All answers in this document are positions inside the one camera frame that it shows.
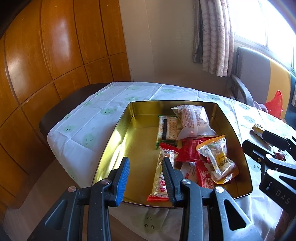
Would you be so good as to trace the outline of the squirrel sesame bar pack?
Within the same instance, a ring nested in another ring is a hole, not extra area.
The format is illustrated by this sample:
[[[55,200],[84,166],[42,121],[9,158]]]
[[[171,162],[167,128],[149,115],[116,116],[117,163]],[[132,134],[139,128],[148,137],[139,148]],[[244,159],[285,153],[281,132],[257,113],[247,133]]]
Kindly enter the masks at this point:
[[[168,201],[168,193],[165,184],[165,179],[162,171],[162,160],[167,157],[169,158],[171,165],[174,166],[175,158],[179,153],[179,149],[167,143],[159,144],[159,157],[154,175],[154,182],[152,185],[152,192],[147,197],[148,202],[165,202]]]

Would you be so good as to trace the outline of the orange clear seed bag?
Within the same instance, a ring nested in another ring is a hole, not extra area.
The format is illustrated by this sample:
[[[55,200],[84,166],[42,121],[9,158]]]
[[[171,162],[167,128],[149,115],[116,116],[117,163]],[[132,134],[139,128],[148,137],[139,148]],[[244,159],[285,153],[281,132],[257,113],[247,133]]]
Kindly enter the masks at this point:
[[[196,146],[196,151],[210,160],[211,178],[216,184],[225,184],[239,174],[236,164],[227,156],[225,135],[202,142]]]

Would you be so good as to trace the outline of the cracker pack green edges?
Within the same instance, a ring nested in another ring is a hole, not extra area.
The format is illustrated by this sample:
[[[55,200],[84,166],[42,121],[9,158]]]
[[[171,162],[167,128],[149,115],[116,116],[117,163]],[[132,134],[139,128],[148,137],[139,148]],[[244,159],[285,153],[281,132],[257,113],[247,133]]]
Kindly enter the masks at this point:
[[[159,115],[159,125],[156,139],[156,148],[160,143],[177,146],[178,118],[176,116]]]

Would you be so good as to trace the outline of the dark red snack pack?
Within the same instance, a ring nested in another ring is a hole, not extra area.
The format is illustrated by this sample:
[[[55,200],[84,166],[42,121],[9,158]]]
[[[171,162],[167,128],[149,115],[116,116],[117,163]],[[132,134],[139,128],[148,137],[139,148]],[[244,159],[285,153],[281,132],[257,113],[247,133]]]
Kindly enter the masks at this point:
[[[289,154],[286,150],[283,151],[283,150],[279,149],[277,152],[274,152],[274,157],[278,160],[286,162],[289,157]]]

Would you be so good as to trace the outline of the red white chocolate pack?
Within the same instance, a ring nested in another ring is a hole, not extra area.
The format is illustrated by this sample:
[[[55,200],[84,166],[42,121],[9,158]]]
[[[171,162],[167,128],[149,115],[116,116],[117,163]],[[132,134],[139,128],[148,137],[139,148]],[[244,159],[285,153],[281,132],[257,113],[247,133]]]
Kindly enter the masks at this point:
[[[197,183],[199,186],[213,189],[214,182],[204,163],[200,162],[184,162],[181,172],[185,179]]]

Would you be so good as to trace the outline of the gold maroon tin box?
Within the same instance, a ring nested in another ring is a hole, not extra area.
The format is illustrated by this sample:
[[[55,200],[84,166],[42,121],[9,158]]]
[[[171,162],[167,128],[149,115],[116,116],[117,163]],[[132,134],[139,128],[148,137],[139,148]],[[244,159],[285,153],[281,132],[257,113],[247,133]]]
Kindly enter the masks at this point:
[[[172,108],[182,104],[199,105],[205,108],[210,127],[217,135],[224,135],[227,156],[235,162],[239,174],[223,187],[234,198],[252,193],[252,181],[247,160],[241,147],[238,125],[232,122],[225,110],[214,102],[153,100],[137,101],[127,105],[117,122],[100,158],[93,183],[107,178],[117,169],[124,157],[129,158],[130,170],[125,189],[124,202],[144,207],[171,208],[170,202],[149,202],[148,196],[154,186],[154,175],[162,150],[173,151],[178,156],[182,140],[176,146],[157,143],[159,118],[172,116]]]

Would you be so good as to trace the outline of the yellow green snack pack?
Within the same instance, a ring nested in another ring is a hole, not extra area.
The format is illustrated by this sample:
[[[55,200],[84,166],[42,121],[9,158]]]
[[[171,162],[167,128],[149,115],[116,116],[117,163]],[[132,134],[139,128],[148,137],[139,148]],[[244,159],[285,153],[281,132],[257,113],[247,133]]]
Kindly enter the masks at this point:
[[[265,131],[265,128],[263,126],[261,126],[260,124],[257,124],[255,123],[251,130],[257,135],[259,136],[260,138],[263,138],[262,135],[263,135],[263,132]]]

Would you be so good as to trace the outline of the white bread snack bag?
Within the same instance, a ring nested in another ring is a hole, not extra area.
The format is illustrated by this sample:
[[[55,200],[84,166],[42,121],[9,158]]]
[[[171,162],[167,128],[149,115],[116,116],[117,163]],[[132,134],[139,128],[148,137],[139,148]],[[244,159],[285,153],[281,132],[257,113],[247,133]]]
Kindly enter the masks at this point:
[[[182,129],[177,140],[188,137],[215,136],[216,132],[210,127],[210,122],[203,106],[183,104],[171,108],[179,118]]]

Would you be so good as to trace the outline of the red plastic bag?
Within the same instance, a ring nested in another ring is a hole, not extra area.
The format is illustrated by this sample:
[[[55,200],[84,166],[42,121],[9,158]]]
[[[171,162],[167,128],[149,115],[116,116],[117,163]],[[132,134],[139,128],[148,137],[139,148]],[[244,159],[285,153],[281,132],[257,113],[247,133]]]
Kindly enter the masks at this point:
[[[268,113],[280,119],[283,112],[283,97],[280,90],[277,90],[272,100],[264,104]]]

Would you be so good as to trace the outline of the yellow blue sofa back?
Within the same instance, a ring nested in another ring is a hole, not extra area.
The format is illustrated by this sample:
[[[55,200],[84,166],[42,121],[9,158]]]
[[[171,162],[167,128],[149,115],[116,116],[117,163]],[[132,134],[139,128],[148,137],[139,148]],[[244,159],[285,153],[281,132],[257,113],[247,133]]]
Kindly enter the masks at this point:
[[[270,80],[267,93],[267,102],[272,100],[277,90],[283,97],[283,112],[280,120],[295,128],[295,76],[275,61],[270,61]]]

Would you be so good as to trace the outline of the left beige curtain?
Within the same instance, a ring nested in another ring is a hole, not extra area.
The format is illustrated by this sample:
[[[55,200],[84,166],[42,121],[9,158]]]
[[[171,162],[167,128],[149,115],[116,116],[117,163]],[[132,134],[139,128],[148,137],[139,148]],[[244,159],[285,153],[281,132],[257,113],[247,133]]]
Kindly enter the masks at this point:
[[[229,1],[193,1],[192,61],[218,77],[229,77],[234,59],[234,30]]]

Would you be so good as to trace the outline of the wooden panel cabinet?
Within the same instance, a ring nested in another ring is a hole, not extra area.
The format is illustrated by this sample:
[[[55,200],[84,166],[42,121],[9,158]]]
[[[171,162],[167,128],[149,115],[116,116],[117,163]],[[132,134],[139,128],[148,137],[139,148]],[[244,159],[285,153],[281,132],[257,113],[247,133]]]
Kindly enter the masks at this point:
[[[43,115],[74,91],[130,81],[118,1],[30,1],[1,37],[1,205],[19,208],[53,160]]]

